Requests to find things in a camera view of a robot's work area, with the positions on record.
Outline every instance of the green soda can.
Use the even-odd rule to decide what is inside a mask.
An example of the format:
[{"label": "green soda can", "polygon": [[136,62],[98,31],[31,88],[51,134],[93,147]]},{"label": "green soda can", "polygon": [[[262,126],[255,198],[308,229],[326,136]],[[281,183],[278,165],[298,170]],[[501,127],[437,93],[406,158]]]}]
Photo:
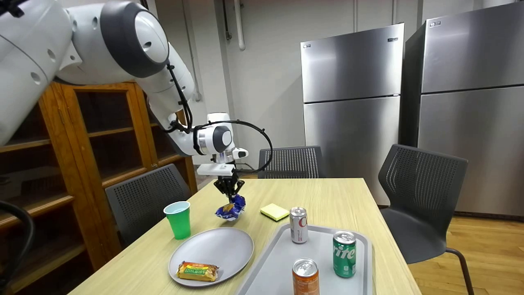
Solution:
[{"label": "green soda can", "polygon": [[339,231],[332,236],[332,268],[339,276],[355,275],[357,242],[350,231]]}]

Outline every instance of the door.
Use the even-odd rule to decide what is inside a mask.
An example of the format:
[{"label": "door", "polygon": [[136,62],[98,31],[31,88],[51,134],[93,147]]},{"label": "door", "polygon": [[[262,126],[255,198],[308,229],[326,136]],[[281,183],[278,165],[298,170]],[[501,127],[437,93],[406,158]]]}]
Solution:
[{"label": "door", "polygon": [[303,99],[398,95],[404,24],[301,42]]},{"label": "door", "polygon": [[321,145],[326,177],[363,177],[375,199],[388,198],[378,170],[398,142],[399,96],[306,103],[306,142]]},{"label": "door", "polygon": [[422,93],[524,83],[524,3],[430,18]]},{"label": "door", "polygon": [[457,209],[524,216],[524,86],[424,95],[419,147],[468,158]]}]

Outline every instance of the can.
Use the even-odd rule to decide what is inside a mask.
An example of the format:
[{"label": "can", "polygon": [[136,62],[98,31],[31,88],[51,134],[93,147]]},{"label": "can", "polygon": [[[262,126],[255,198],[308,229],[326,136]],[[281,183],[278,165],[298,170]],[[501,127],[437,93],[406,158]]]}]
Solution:
[{"label": "can", "polygon": [[319,295],[319,270],[313,258],[295,260],[291,272],[295,295]]},{"label": "can", "polygon": [[339,276],[355,275],[357,242],[350,231],[339,231],[332,236],[332,268]]},{"label": "can", "polygon": [[308,211],[301,206],[293,206],[290,209],[290,222],[291,222],[291,240],[295,244],[308,242]]}]

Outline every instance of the black chair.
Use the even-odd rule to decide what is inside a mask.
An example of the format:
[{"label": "black chair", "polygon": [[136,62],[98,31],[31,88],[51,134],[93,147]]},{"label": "black chair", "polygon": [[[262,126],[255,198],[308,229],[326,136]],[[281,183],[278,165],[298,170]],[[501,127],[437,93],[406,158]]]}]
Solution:
[{"label": "black chair", "polygon": [[164,165],[105,188],[123,245],[164,217],[164,206],[186,199],[190,188],[175,165]]},{"label": "black chair", "polygon": [[[268,155],[270,149],[260,149],[258,167]],[[258,178],[317,178],[321,177],[319,155],[319,145],[276,147],[272,162],[258,172]]]},{"label": "black chair", "polygon": [[463,254],[445,242],[466,163],[465,158],[393,144],[378,180],[391,201],[381,214],[406,262],[452,252],[460,260],[468,293],[473,293]]}]

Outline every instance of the gray tray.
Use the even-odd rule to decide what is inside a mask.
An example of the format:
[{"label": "gray tray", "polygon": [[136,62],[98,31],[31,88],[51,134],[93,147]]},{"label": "gray tray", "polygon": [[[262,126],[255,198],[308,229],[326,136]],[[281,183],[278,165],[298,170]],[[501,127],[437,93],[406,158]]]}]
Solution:
[{"label": "gray tray", "polygon": [[249,270],[237,293],[293,293],[291,267],[296,258],[313,258],[319,267],[321,293],[371,295],[373,245],[362,234],[357,239],[357,265],[352,278],[340,278],[332,270],[332,234],[335,229],[309,226],[306,244],[291,242],[290,224],[278,229],[260,258]]}]

